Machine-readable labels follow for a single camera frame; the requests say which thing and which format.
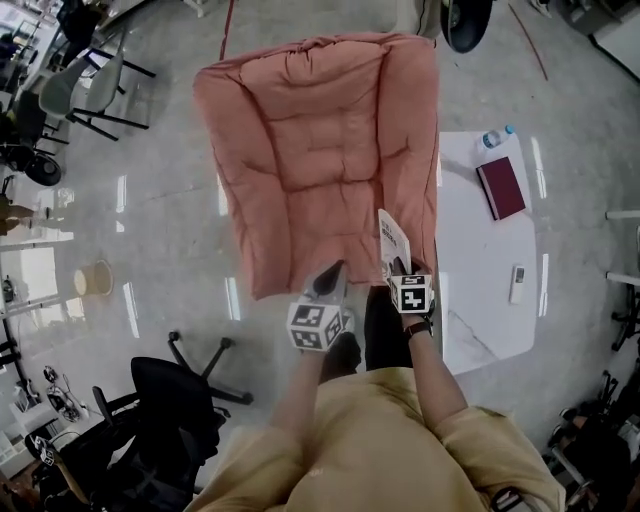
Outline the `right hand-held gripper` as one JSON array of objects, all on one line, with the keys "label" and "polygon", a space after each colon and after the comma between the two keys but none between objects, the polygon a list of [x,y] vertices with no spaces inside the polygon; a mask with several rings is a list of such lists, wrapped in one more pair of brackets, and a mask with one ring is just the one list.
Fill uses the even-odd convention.
[{"label": "right hand-held gripper", "polygon": [[389,278],[392,303],[400,314],[426,315],[434,307],[432,271],[419,259],[411,260],[411,274],[401,275],[401,258],[383,262],[383,276]]}]

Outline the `white magazine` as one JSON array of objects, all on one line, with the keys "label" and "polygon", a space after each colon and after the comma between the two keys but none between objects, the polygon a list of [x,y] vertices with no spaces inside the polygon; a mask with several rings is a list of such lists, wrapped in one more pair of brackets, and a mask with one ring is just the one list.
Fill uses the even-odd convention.
[{"label": "white magazine", "polygon": [[383,262],[398,256],[406,271],[411,270],[410,243],[400,226],[384,209],[378,210],[379,240],[381,271],[384,281],[389,278],[383,276]]}]

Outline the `pink cushioned armchair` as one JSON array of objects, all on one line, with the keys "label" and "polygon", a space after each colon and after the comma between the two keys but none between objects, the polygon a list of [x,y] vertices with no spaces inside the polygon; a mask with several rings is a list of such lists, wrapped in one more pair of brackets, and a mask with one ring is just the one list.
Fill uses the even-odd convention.
[{"label": "pink cushioned armchair", "polygon": [[380,211],[411,257],[435,267],[432,40],[305,39],[205,67],[193,91],[253,298],[298,293],[339,260],[351,283],[381,284]]}]

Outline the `person's right forearm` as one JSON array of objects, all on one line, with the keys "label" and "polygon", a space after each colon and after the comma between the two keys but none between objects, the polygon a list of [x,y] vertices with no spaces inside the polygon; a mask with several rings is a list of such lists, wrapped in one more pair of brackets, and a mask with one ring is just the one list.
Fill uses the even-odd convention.
[{"label": "person's right forearm", "polygon": [[[403,329],[423,319],[402,315]],[[468,408],[457,381],[440,355],[432,335],[421,332],[408,340],[417,397],[426,427],[437,435],[438,427]]]}]

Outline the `person's left forearm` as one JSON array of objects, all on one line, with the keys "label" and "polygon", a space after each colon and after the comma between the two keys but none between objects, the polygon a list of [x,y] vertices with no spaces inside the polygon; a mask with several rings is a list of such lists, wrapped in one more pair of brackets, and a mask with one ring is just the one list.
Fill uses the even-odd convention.
[{"label": "person's left forearm", "polygon": [[298,442],[309,437],[322,377],[325,352],[303,351],[286,392],[278,401],[270,424]]}]

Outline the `maroon hardcover book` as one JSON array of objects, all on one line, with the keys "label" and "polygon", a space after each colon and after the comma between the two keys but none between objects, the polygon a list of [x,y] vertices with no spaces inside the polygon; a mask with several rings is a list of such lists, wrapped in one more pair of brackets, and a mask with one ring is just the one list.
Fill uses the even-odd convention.
[{"label": "maroon hardcover book", "polygon": [[495,221],[504,220],[526,209],[508,157],[482,164],[476,168],[476,173]]}]

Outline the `person's black trousers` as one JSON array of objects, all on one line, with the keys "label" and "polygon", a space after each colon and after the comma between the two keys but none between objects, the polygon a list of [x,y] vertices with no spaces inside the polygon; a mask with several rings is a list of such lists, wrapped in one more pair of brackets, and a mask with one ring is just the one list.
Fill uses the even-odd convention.
[{"label": "person's black trousers", "polygon": [[[371,287],[364,318],[366,370],[412,368],[401,316],[392,304],[387,287]],[[320,383],[353,375],[361,363],[361,349],[353,333],[344,331],[329,349]]]}]

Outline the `white marble table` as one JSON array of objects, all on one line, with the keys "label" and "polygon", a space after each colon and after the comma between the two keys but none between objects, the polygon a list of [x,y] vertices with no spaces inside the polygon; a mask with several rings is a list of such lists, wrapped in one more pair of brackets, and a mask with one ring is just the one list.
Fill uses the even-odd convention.
[{"label": "white marble table", "polygon": [[[444,361],[466,373],[529,351],[537,319],[538,266],[532,201],[517,135],[479,152],[479,132],[439,136],[436,254]],[[476,168],[508,157],[526,209],[495,221]],[[514,265],[525,267],[521,303],[509,303]]]}]

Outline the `clear plastic water bottle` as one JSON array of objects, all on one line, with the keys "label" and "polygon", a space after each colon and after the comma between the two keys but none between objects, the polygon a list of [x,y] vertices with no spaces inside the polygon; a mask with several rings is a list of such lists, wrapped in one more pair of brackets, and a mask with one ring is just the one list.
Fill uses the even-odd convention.
[{"label": "clear plastic water bottle", "polygon": [[515,129],[511,124],[505,125],[502,129],[487,131],[477,139],[476,148],[479,152],[493,150],[506,142],[514,133]]}]

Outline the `person's yellow shirt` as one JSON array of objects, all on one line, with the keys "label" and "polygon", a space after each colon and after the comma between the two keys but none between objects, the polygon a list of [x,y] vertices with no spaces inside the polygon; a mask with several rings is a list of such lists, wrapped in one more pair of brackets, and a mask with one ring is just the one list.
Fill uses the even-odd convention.
[{"label": "person's yellow shirt", "polygon": [[424,425],[413,373],[386,368],[319,387],[305,442],[239,428],[185,512],[488,512],[517,490],[535,512],[565,492],[506,416],[469,407]]}]

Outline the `black office chair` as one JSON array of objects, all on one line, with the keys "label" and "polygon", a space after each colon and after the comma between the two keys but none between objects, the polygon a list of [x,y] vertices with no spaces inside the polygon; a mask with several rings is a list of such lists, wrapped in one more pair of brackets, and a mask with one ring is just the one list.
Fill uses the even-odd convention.
[{"label": "black office chair", "polygon": [[218,453],[219,430],[230,417],[215,399],[250,405],[249,392],[221,390],[208,377],[222,354],[235,345],[224,337],[205,369],[197,373],[168,335],[174,360],[135,357],[131,376],[135,391],[109,401],[92,388],[106,422],[113,428],[127,418],[133,426],[129,448],[106,471],[92,492],[91,506],[103,512],[183,512],[197,493],[196,478],[206,461]]}]

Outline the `round wooden stool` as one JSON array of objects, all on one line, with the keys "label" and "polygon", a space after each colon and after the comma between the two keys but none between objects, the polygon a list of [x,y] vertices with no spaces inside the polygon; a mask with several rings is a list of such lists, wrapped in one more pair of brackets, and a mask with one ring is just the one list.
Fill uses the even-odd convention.
[{"label": "round wooden stool", "polygon": [[109,263],[98,260],[94,264],[77,269],[73,276],[75,289],[79,296],[108,296],[114,286],[114,276]]}]

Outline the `black oval backpack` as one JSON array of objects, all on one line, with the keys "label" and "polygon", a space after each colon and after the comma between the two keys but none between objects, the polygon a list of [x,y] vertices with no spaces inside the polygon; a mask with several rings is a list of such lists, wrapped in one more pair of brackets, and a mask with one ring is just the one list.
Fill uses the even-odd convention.
[{"label": "black oval backpack", "polygon": [[441,30],[456,53],[471,52],[487,30],[494,0],[441,0]]}]

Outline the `grey shell chair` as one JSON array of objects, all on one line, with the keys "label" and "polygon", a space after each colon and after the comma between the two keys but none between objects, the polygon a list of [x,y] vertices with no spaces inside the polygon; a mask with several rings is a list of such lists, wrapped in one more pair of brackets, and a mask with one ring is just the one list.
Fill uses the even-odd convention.
[{"label": "grey shell chair", "polygon": [[107,108],[113,103],[116,94],[119,93],[121,89],[120,79],[124,67],[128,67],[150,78],[156,77],[154,72],[126,61],[124,59],[123,52],[119,51],[94,74],[86,97],[85,107],[72,107],[70,112],[66,115],[66,119],[111,141],[118,141],[119,138],[97,126],[94,126],[92,124],[94,119],[109,121],[111,123],[141,130],[148,130],[149,126],[146,124],[111,116],[106,113]]},{"label": "grey shell chair", "polygon": [[80,58],[64,70],[50,76],[39,94],[39,107],[47,115],[58,120],[74,122],[76,116],[72,106],[73,90],[90,62]]}]

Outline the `spare hand-held gripper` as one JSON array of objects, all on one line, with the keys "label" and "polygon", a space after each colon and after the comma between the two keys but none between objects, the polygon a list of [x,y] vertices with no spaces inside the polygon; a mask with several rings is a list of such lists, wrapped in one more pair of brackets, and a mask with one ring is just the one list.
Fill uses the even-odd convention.
[{"label": "spare hand-held gripper", "polygon": [[34,456],[38,456],[45,465],[54,466],[56,464],[55,448],[45,438],[29,434],[27,436],[27,448]]}]

